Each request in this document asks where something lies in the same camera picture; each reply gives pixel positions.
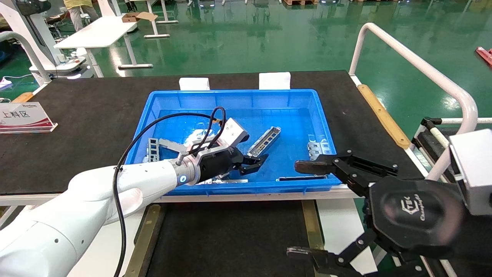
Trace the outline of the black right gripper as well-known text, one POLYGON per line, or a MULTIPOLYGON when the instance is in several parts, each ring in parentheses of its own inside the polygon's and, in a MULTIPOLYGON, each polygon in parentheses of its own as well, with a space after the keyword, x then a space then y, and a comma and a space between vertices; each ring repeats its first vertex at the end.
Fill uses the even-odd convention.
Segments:
POLYGON ((340 254, 307 247, 288 247, 291 259, 312 263, 316 272, 336 277, 422 277, 416 263, 392 271, 361 274, 351 262, 373 242, 394 254, 408 252, 434 259, 456 253, 456 241, 467 214, 457 188, 433 180, 401 180, 399 165, 380 157, 348 149, 337 155, 320 154, 315 160, 297 160, 295 171, 308 175, 334 175, 360 197, 367 197, 369 227, 340 254), (369 181, 361 170, 381 177, 369 181))

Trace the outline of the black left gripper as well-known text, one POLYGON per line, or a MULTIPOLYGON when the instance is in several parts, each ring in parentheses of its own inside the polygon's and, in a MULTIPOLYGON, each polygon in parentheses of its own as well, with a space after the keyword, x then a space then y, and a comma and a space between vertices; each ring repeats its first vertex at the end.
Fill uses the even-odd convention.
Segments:
POLYGON ((269 154, 258 157, 243 155, 236 147, 209 155, 198 165, 200 175, 197 182, 201 183, 234 170, 241 176, 256 173, 268 157, 269 154))

